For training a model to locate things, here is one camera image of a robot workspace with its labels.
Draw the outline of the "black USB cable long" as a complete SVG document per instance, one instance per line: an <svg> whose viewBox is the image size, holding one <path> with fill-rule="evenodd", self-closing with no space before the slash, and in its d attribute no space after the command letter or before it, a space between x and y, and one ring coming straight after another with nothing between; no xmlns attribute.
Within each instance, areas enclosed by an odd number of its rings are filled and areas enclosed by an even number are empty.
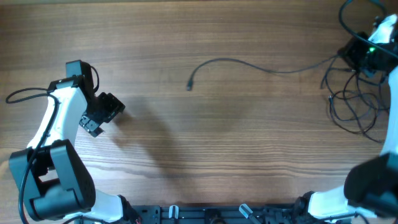
<svg viewBox="0 0 398 224"><path fill-rule="evenodd" d="M333 56L331 56L331 57L329 57L329 58L327 58L327 59L324 59L324 60L322 60L322 61L320 61L320 62L318 62L318 63L316 63L316 64L313 64L313 65L311 65L311 66L304 67L304 68L300 68L300 69L298 69L298 70L291 70L291 71L276 71L276 70L266 69L266 68L262 68L262 67L259 67L259 66L257 66L257 65L254 65L254 64L252 64L252 63L248 63L248 62L245 62L245 61L243 61L243 60L239 60L239 59L235 59L235 58L214 58L214 59L207 60L207 61L205 61L205 62L199 64L199 66L197 66L197 67L193 70L193 72L190 74L190 77L189 77L189 79L188 79L188 81L187 81L186 90L187 90L187 91L192 91L192 90L193 90L194 78L195 78L195 75L196 75L197 71L199 71L199 69L201 69L202 67L204 67L205 65L208 65L208 64L210 64L210 63L215 63L215 62L234 62L234 63L243 64L243 65L245 65L245 66L254 68L254 69L256 69L256 70L260 70L260 71L262 71L262 72L274 73L274 74L283 74L283 75L284 75L284 74L291 74L291 73L304 72L304 71L306 71L306 70L311 70L311 69L317 68L317 67L319 67L320 65L322 65L322 64L324 64L324 63L326 63L326 62L328 62L328 61L330 61L330 60L332 60L332 59L335 59L335 58L337 58L337 57L338 57L338 55L333 55Z"/></svg>

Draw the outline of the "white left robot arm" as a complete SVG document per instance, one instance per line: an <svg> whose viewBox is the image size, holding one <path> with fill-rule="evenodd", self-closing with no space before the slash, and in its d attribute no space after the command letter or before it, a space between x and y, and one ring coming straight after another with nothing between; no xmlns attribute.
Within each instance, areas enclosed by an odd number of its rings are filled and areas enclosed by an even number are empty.
<svg viewBox="0 0 398 224"><path fill-rule="evenodd" d="M13 152L9 168L19 191L22 223L31 218L80 223L125 222L125 200L95 188L93 179L74 145L79 127L94 138L123 112L125 105L111 93L98 93L97 71L75 60L66 64L66 77L39 88L48 99L43 120L34 138Z"/></svg>

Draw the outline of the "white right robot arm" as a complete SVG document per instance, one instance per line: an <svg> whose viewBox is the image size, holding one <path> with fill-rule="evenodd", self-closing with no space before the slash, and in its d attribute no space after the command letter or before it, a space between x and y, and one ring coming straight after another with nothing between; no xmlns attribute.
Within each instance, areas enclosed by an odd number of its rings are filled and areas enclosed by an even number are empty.
<svg viewBox="0 0 398 224"><path fill-rule="evenodd" d="M391 33L359 32L338 55L356 73L387 73L391 103L386 139L380 155L352 168L344 185L298 198L291 209L292 223L397 217L397 44Z"/></svg>

